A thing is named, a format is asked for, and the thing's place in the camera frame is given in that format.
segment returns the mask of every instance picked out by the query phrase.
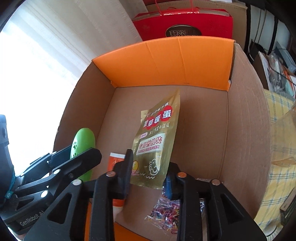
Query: clear plastic bag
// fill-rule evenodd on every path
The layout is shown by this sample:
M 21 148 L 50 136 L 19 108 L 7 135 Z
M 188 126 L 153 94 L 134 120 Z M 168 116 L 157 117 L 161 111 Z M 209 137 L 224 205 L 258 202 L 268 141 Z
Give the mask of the clear plastic bag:
M 272 53 L 268 56 L 269 62 L 269 79 L 274 89 L 274 92 L 294 101 L 293 96 L 289 93 L 289 85 L 287 85 L 287 77 L 278 56 Z
M 200 211 L 205 208 L 205 202 L 200 199 Z M 178 233 L 180 212 L 180 200 L 171 201 L 164 194 L 158 199 L 157 204 L 154 206 L 150 215 L 145 220 L 151 222 L 156 227 L 169 231 L 172 234 Z

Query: gold foil bag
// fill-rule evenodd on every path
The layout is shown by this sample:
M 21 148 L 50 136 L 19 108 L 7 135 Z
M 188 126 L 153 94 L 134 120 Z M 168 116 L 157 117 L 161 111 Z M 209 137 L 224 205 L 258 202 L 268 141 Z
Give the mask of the gold foil bag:
M 162 189 L 172 153 L 180 110 L 180 90 L 141 112 L 133 141 L 131 184 Z

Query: white wall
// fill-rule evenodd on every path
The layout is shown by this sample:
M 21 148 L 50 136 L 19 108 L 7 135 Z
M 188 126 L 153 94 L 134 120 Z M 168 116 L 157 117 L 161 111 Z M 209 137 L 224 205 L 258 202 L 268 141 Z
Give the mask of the white wall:
M 259 43 L 263 48 L 268 50 L 269 46 L 270 46 L 271 38 L 272 38 L 272 33 L 273 33 L 273 30 L 274 30 L 274 16 L 273 16 L 273 14 L 271 14 L 270 12 L 267 11 L 265 24 L 264 24 L 264 27 L 263 27 L 263 31 L 262 31 L 262 34 L 261 34 L 260 41 L 259 41 L 260 32 L 261 32 L 261 29 L 262 29 L 262 26 L 263 26 L 264 15 L 265 15 L 265 11 L 262 10 L 258 35 L 257 35 L 257 38 L 256 38 L 255 42 Z M 251 6 L 250 43 L 251 43 L 251 39 L 254 40 L 254 38 L 255 38 L 256 31 L 257 31 L 257 28 L 258 28 L 259 16 L 260 16 L 260 9 L 255 7 L 255 6 Z M 276 33 L 276 39 L 275 39 L 275 42 L 274 42 L 274 48 L 275 48 L 275 43 L 277 41 L 282 45 L 283 48 L 287 48 L 289 38 L 290 38 L 290 33 L 289 33 L 287 27 L 281 21 L 279 21 L 278 28 L 277 28 L 277 33 Z

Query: red gift bag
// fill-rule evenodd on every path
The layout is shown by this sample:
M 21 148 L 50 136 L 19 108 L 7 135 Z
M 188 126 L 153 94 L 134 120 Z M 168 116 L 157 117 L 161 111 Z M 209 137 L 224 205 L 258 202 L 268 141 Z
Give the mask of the red gift bag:
M 232 16 L 224 9 L 191 8 L 160 10 L 140 13 L 133 23 L 143 41 L 164 37 L 203 35 L 232 38 Z

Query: green dog toy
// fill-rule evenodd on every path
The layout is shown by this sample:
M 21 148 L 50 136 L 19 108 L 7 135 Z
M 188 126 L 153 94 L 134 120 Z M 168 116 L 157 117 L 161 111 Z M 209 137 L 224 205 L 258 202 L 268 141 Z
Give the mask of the green dog toy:
M 89 128 L 80 129 L 74 137 L 70 158 L 79 155 L 80 153 L 86 151 L 91 147 L 96 147 L 94 133 Z M 92 170 L 89 170 L 88 172 L 84 173 L 81 177 L 79 177 L 79 179 L 81 179 L 84 182 L 89 181 L 91 178 L 91 174 Z

